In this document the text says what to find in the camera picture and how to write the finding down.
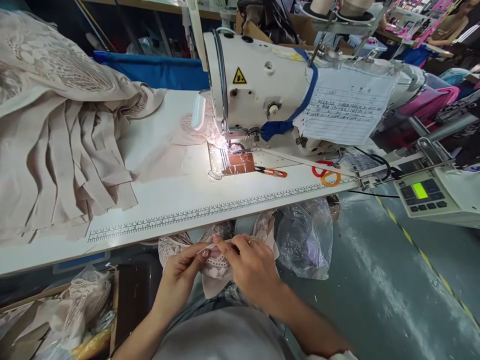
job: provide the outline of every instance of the yellow floor line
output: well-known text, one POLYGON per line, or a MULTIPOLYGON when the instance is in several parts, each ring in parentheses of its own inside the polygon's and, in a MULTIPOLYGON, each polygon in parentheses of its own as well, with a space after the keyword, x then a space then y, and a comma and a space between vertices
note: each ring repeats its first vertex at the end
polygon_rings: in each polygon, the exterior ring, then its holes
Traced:
POLYGON ((380 203, 381 207, 386 211, 388 216, 393 220, 393 222, 400 228, 400 230, 403 232, 407 240, 410 242, 410 244, 413 245, 413 247, 418 251, 420 254, 421 258, 425 261, 425 263, 428 265, 428 267, 438 276, 440 281, 443 283, 445 288, 448 290, 448 292, 453 296, 453 298, 456 300, 456 302, 461 306, 461 308, 465 311, 465 313, 470 317, 470 319, 473 321, 475 324, 476 328, 480 330, 480 323, 477 321, 477 319, 474 317, 472 312, 469 310, 467 305, 462 301, 462 299, 459 298, 459 296, 452 290, 452 287, 449 285, 447 280, 437 271, 437 269, 434 268, 432 263, 430 262, 429 258, 425 253, 418 247, 418 245, 412 240, 412 237, 409 235, 407 230, 403 226, 399 224, 395 216, 392 214, 392 212, 384 205, 384 203, 380 200, 378 196, 375 196, 376 200, 380 203))

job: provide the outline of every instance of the ruler markings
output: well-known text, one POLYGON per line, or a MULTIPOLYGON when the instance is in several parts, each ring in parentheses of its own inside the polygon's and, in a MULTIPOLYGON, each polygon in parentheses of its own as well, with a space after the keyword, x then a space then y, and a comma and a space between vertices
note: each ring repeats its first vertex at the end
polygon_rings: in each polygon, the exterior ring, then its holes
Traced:
MULTIPOLYGON (((355 181, 350 178, 342 180, 341 184, 346 184, 355 181)), ((199 219, 210 215, 221 214, 232 210, 252 207, 259 204, 269 203, 279 199, 289 198, 299 194, 306 194, 325 188, 321 183, 295 187, 288 190, 271 192, 269 194, 248 197, 241 200, 222 202, 217 205, 204 206, 196 209, 190 209, 180 212, 174 212, 162 216, 154 216, 138 221, 123 223, 121 225, 103 227, 96 230, 91 230, 88 234, 87 243, 94 243, 101 240, 108 240, 118 236, 142 232, 145 230, 162 228, 171 224, 183 223, 193 219, 199 219)))

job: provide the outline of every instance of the warning label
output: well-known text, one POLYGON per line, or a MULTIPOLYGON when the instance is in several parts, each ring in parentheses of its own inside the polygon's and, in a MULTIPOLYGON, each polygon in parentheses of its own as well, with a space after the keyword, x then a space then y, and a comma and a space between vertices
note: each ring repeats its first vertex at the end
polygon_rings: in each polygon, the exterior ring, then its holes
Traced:
POLYGON ((245 79, 245 76, 242 74, 242 70, 240 70, 239 67, 236 68, 236 73, 235 77, 233 78, 233 83, 234 84, 246 84, 247 79, 245 79))

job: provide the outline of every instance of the control box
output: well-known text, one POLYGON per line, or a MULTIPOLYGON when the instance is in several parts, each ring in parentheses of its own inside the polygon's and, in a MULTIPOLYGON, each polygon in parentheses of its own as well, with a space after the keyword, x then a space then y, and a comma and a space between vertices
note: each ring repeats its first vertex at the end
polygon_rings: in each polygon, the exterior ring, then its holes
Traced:
POLYGON ((394 183, 410 218, 480 229, 480 173, 443 166, 394 183))

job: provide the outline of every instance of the handwritten note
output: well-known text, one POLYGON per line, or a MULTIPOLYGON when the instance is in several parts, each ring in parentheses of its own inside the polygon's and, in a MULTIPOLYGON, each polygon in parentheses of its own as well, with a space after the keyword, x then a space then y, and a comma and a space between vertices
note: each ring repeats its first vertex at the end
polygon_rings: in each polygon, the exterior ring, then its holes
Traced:
POLYGON ((293 124, 313 139, 363 145, 387 109, 397 78, 342 66, 319 68, 311 100, 293 124))

